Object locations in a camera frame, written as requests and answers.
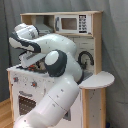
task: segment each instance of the knob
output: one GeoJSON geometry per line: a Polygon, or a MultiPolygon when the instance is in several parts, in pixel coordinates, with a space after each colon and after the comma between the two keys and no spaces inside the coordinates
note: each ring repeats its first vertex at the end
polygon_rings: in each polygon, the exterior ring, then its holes
{"type": "Polygon", "coordinates": [[[32,86],[33,86],[33,87],[37,87],[37,82],[35,82],[35,81],[32,82],[32,86]]]}
{"type": "Polygon", "coordinates": [[[14,77],[13,80],[14,80],[14,82],[18,82],[19,79],[18,79],[18,77],[14,77]]]}

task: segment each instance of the black object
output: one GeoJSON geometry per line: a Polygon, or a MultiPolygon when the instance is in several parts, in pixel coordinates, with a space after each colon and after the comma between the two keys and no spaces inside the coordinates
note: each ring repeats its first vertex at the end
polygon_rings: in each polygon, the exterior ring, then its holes
{"type": "Polygon", "coordinates": [[[44,65],[50,77],[59,77],[65,72],[67,55],[60,50],[54,51],[57,51],[59,54],[57,61],[52,65],[47,65],[46,63],[44,63],[44,65]]]}
{"type": "Polygon", "coordinates": [[[85,64],[82,64],[82,62],[81,62],[82,55],[84,55],[84,54],[86,54],[86,55],[89,56],[89,58],[90,58],[90,64],[91,65],[94,65],[94,60],[93,60],[92,55],[89,52],[87,52],[87,51],[82,51],[79,54],[79,56],[78,56],[78,63],[80,64],[80,66],[82,67],[82,69],[86,69],[86,66],[87,66],[87,62],[85,62],[85,64]]]}

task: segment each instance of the microwave control panel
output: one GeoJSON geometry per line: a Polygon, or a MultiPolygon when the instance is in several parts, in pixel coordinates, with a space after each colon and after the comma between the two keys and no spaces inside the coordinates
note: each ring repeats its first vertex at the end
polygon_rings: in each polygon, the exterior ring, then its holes
{"type": "Polygon", "coordinates": [[[79,15],[79,33],[87,33],[86,15],[79,15]]]}

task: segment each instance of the wooden frame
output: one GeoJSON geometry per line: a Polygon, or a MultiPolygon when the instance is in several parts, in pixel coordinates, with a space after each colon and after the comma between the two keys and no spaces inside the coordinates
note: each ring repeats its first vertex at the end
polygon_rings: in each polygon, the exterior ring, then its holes
{"type": "MultiPolygon", "coordinates": [[[[35,15],[46,15],[46,16],[54,16],[55,15],[75,15],[75,14],[90,14],[92,15],[92,34],[65,34],[62,35],[72,35],[72,36],[87,36],[87,37],[93,37],[95,40],[94,44],[94,74],[98,74],[102,70],[102,54],[101,54],[101,19],[102,19],[102,12],[100,11],[84,11],[84,12],[55,12],[55,13],[26,13],[21,14],[21,22],[26,23],[27,25],[32,24],[32,16],[35,15]]],[[[8,72],[8,78],[9,78],[9,88],[10,88],[10,100],[11,100],[11,106],[12,106],[12,113],[13,113],[13,97],[12,97],[12,85],[10,83],[10,73],[8,72]]],[[[105,128],[106,123],[106,94],[105,94],[105,88],[100,89],[100,107],[101,107],[101,126],[100,128],[105,128]]],[[[90,120],[89,120],[89,113],[90,113],[90,106],[89,106],[89,90],[82,89],[82,101],[83,101],[83,128],[90,128],[90,120]]]]}

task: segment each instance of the shelf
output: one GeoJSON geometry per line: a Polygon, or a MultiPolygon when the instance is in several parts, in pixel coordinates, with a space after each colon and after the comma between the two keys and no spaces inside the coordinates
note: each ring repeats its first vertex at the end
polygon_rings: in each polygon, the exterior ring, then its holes
{"type": "Polygon", "coordinates": [[[92,34],[84,34],[84,33],[81,33],[81,34],[78,34],[78,33],[58,33],[56,32],[56,34],[59,34],[59,35],[62,35],[62,36],[86,36],[86,37],[92,37],[92,34]]]}
{"type": "Polygon", "coordinates": [[[79,87],[83,89],[98,89],[110,86],[114,82],[114,76],[108,72],[101,71],[84,80],[79,87]]]}
{"type": "Polygon", "coordinates": [[[22,15],[75,15],[75,14],[95,14],[95,13],[102,13],[102,11],[82,11],[82,12],[47,12],[47,13],[24,13],[22,15]]]}

